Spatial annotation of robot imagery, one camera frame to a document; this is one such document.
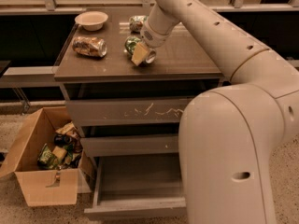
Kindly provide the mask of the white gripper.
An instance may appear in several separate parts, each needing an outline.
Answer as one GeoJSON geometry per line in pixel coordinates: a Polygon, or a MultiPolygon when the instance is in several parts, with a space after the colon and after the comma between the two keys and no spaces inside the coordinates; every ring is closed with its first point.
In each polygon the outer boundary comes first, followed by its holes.
{"type": "MultiPolygon", "coordinates": [[[[163,21],[146,20],[141,29],[141,37],[143,41],[151,48],[158,48],[164,44],[170,36],[171,25],[163,21]]],[[[140,65],[145,61],[150,53],[150,48],[143,42],[139,42],[135,46],[131,61],[135,65],[140,65]]]]}

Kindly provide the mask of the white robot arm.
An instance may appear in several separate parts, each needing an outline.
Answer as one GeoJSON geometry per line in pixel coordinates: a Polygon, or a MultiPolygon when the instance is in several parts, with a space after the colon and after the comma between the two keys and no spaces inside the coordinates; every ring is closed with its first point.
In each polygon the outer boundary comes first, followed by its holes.
{"type": "Polygon", "coordinates": [[[182,23],[228,79],[186,106],[178,152],[189,224],[277,224],[269,160],[299,126],[299,73],[199,0],[155,0],[141,63],[182,23]]]}

